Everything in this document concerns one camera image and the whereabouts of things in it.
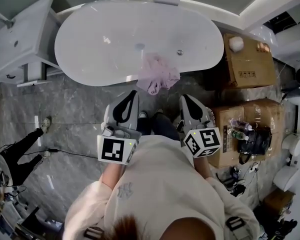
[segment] white round object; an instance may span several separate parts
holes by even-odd
[[[244,48],[244,40],[240,36],[235,36],[229,39],[230,49],[236,53]]]
[[[290,134],[282,142],[283,149],[289,149],[291,155],[300,155],[300,135]]]
[[[138,79],[142,54],[158,53],[180,73],[214,67],[224,53],[217,26],[180,6],[97,1],[71,14],[54,44],[56,60],[74,81],[107,86]]]
[[[286,165],[276,173],[273,183],[282,191],[287,191],[296,182],[298,175],[298,168]]]

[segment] sink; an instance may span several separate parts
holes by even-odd
[[[107,86],[138,79],[145,53],[166,57],[179,72],[210,69],[222,58],[224,43],[217,26],[195,11],[154,2],[97,1],[64,21],[54,51],[74,81]]]
[[[0,29],[0,78],[18,67],[40,60],[40,57],[49,61],[49,56],[46,55],[48,51],[42,50],[47,49],[42,37],[45,29],[49,29],[51,25],[48,21],[52,2],[53,0],[37,1],[12,19],[14,24],[10,29],[7,26]]]

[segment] white sweatshirt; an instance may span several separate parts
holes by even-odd
[[[111,230],[124,216],[134,215],[138,227],[158,240],[175,220],[197,218],[213,230],[216,240],[235,239],[225,226],[229,217],[242,218],[253,239],[259,223],[253,212],[214,178],[204,179],[180,142],[164,136],[140,139],[114,190],[96,181],[70,207],[63,240],[82,240],[90,226]]]

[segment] drawer handle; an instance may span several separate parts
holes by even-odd
[[[9,79],[14,79],[15,77],[16,77],[15,75],[14,76],[11,76],[9,74],[6,75],[6,78],[9,78]]]

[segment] plastic bottle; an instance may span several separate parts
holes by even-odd
[[[242,131],[235,130],[235,129],[229,129],[228,135],[230,135],[240,141],[248,141],[249,140],[249,137],[247,135],[245,135]]]
[[[237,127],[246,131],[251,131],[252,130],[252,125],[250,125],[248,122],[243,122],[235,119],[230,120],[230,125],[233,127]]]

